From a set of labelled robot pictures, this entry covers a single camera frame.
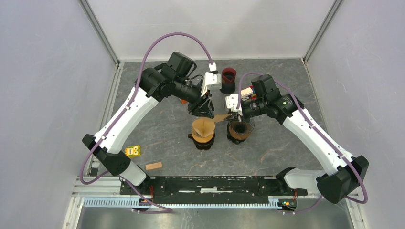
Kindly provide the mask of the clear glass dripper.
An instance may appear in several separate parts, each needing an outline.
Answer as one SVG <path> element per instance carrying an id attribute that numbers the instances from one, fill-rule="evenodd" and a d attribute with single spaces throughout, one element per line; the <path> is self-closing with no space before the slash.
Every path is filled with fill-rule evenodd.
<path id="1" fill-rule="evenodd" d="M 192 123 L 191 135 L 199 143 L 207 143 L 213 138 L 215 123 L 207 119 L 197 119 Z"/>

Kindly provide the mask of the grey ribbed dripper cone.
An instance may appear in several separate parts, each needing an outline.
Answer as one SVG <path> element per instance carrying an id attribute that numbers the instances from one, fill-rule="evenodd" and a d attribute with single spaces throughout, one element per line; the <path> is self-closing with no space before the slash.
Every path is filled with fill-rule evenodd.
<path id="1" fill-rule="evenodd" d="M 229 121 L 228 132 L 230 137 L 235 139 L 247 139 L 255 127 L 255 122 L 252 118 L 242 121 Z"/>

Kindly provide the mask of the brown paper coffee filter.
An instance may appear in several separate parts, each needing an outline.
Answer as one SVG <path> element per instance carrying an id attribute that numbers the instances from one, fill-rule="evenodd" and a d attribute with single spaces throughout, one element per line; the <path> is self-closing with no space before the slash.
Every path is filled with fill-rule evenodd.
<path id="1" fill-rule="evenodd" d="M 206 118 L 196 119 L 192 123 L 191 130 L 193 136 L 207 138 L 208 136 L 214 134 L 215 122 L 212 122 Z"/>

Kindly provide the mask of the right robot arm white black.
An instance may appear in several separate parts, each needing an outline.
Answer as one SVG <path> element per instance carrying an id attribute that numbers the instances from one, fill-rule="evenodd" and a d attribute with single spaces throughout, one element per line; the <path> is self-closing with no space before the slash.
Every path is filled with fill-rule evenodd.
<path id="1" fill-rule="evenodd" d="M 296 188 L 316 190 L 331 203 L 343 198 L 359 204 L 368 202 L 364 178 L 369 162 L 364 156 L 353 156 L 321 127 L 304 104 L 285 85 L 269 74 L 255 73 L 251 81 L 256 98 L 242 103 L 242 86 L 230 96 L 228 108 L 238 118 L 267 115 L 292 132 L 315 156 L 322 170 L 293 168 L 276 181 L 276 189 L 287 195 Z"/>

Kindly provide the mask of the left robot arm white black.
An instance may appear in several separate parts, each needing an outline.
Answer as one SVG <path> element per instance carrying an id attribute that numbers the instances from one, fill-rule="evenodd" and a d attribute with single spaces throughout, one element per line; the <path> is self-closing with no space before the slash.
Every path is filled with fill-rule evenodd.
<path id="1" fill-rule="evenodd" d="M 179 52 L 153 68 L 141 71 L 141 78 L 111 120 L 96 134 L 87 134 L 83 143 L 113 176 L 132 183 L 138 194 L 149 191 L 147 174 L 122 151 L 122 146 L 140 121 L 164 98 L 175 96 L 188 102 L 189 114 L 214 117 L 209 84 L 217 81 L 217 66 L 209 64 L 209 71 L 197 84 L 189 76 L 196 69 L 195 61 Z"/>

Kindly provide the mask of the brown glass dripper cup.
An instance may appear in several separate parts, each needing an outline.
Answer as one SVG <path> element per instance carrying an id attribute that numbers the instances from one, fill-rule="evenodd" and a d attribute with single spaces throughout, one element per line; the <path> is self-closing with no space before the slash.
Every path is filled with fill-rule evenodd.
<path id="1" fill-rule="evenodd" d="M 214 144 L 215 134 L 212 134 L 212 138 L 209 141 L 205 142 L 205 143 L 201 143 L 201 142 L 196 141 L 193 138 L 192 134 L 188 134 L 188 138 L 193 141 L 193 143 L 194 143 L 194 145 L 196 146 L 197 149 L 199 149 L 199 150 L 209 150 L 212 147 L 212 145 Z"/>

